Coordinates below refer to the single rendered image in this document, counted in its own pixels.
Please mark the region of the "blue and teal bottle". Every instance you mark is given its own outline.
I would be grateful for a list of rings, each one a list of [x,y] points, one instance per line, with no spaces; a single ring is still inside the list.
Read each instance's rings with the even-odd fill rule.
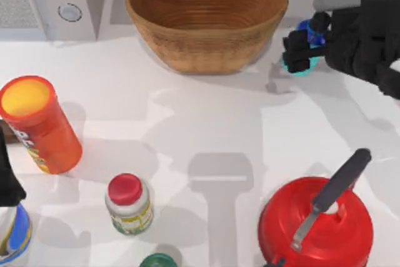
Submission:
[[[318,34],[312,32],[309,27],[308,27],[308,22],[310,19],[306,19],[301,21],[293,31],[300,31],[300,30],[306,30],[307,31],[307,39],[310,44],[313,46],[325,46],[326,40],[325,40],[325,35],[328,31],[326,31],[323,34]],[[291,73],[294,74],[295,76],[305,76],[308,73]]]

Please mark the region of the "brown woven basket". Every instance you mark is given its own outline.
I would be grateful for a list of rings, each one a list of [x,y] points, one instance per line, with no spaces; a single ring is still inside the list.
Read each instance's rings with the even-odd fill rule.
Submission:
[[[230,74],[271,40],[289,0],[125,0],[141,37],[170,69]]]

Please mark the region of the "pale microwave oven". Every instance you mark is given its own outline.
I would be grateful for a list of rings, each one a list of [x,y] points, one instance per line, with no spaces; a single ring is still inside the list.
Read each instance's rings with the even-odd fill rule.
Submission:
[[[63,20],[58,7],[75,4],[82,18]],[[0,41],[94,41],[104,0],[0,0]]]

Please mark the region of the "small grey microwave knob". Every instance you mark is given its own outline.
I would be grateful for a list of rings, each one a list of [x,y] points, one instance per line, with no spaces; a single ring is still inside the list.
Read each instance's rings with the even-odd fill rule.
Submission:
[[[70,23],[75,23],[78,22],[83,14],[81,9],[76,6],[75,4],[71,4],[71,3],[67,3],[67,4],[63,4],[62,6],[59,6],[58,9],[58,14],[59,16]]]

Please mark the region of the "white bottle with red cap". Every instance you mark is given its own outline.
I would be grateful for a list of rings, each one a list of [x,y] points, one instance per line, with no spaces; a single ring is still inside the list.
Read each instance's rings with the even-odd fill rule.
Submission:
[[[134,174],[113,177],[106,190],[105,204],[113,226],[122,234],[139,235],[152,223],[154,213],[149,189]]]

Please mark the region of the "orange can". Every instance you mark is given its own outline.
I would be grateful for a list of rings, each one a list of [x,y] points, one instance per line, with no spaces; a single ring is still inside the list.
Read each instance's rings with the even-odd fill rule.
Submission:
[[[30,75],[6,83],[0,116],[45,173],[66,173],[81,159],[81,143],[47,79]]]

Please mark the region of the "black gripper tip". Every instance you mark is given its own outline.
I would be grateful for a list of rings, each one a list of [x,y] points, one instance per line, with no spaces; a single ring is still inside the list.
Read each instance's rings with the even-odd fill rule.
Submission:
[[[6,140],[0,128],[0,208],[15,207],[26,199],[26,191],[11,167]]]

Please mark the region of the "blue and white can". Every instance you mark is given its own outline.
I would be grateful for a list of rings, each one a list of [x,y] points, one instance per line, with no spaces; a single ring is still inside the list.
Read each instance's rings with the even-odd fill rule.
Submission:
[[[33,224],[22,204],[0,208],[0,267],[11,267],[27,250]]]

